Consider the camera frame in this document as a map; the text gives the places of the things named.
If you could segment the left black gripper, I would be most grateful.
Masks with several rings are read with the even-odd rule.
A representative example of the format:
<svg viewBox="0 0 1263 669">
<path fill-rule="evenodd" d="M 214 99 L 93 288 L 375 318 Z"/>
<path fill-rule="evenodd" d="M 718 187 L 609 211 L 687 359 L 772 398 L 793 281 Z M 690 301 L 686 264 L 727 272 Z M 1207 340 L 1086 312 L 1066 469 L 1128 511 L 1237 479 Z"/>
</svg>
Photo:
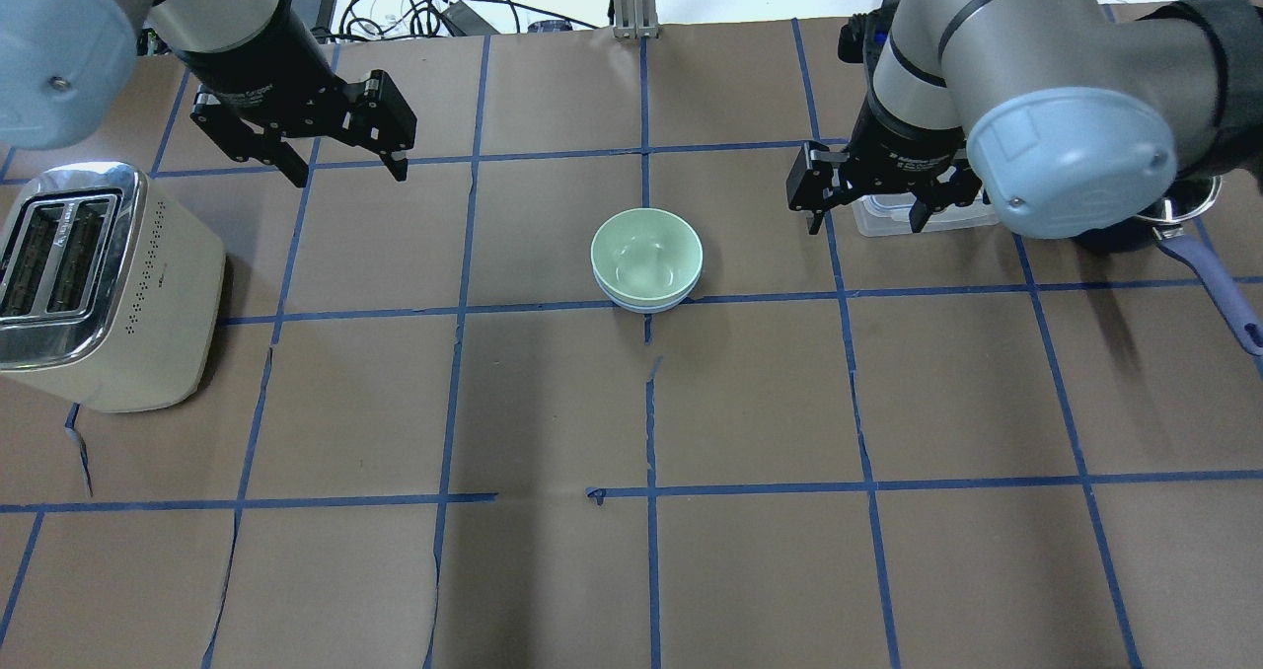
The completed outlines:
<svg viewBox="0 0 1263 669">
<path fill-rule="evenodd" d="M 240 45 L 216 52 L 176 48 L 176 57 L 206 90 L 195 93 L 189 120 L 231 162 L 275 167 L 290 184 L 304 187 L 309 167 L 284 133 L 333 138 L 373 151 L 394 181 L 407 179 L 416 114 L 397 81 L 381 68 L 357 83 L 335 76 L 289 4 L 278 4 L 266 25 Z"/>
</svg>

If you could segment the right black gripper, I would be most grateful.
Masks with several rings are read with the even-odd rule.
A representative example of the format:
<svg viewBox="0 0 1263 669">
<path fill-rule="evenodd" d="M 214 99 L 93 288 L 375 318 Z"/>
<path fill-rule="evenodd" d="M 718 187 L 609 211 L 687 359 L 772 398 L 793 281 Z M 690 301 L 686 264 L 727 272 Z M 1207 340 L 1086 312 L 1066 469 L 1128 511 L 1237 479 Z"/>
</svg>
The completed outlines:
<svg viewBox="0 0 1263 669">
<path fill-rule="evenodd" d="M 866 194 L 911 192 L 911 232 L 925 232 L 933 215 L 974 204 L 983 179 L 957 162 L 964 129 L 912 125 L 866 97 L 844 149 L 805 140 L 786 175 L 786 206 L 803 213 L 807 232 L 817 236 L 825 216 Z M 947 181 L 938 175 L 951 170 Z"/>
</svg>

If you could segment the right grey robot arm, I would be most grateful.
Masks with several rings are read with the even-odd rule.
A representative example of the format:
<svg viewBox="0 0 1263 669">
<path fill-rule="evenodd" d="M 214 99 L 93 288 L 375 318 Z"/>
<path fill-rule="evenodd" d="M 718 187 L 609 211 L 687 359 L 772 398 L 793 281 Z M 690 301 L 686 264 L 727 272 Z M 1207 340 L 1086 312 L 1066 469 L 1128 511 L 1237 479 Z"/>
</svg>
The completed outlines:
<svg viewBox="0 0 1263 669">
<path fill-rule="evenodd" d="M 1180 0 L 1110 21 L 1098 0 L 883 0 L 837 57 L 866 92 L 841 149 L 808 140 L 786 204 L 909 193 L 911 228 L 986 196 L 1010 232 L 1072 239 L 1260 153 L 1260 5 Z"/>
</svg>

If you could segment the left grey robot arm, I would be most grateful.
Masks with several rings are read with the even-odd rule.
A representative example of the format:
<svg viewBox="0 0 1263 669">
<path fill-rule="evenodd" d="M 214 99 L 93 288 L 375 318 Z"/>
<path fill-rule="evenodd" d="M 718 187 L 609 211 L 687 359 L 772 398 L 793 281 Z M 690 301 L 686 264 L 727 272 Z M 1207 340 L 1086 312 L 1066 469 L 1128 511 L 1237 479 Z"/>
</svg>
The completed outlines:
<svg viewBox="0 0 1263 669">
<path fill-rule="evenodd" d="M 152 28 L 201 93 L 192 121 L 232 162 L 275 167 L 303 186 L 297 138 L 373 151 L 404 181 L 416 114 L 392 74 L 333 74 L 292 0 L 1 0 L 3 140 L 61 149 L 104 122 Z"/>
</svg>

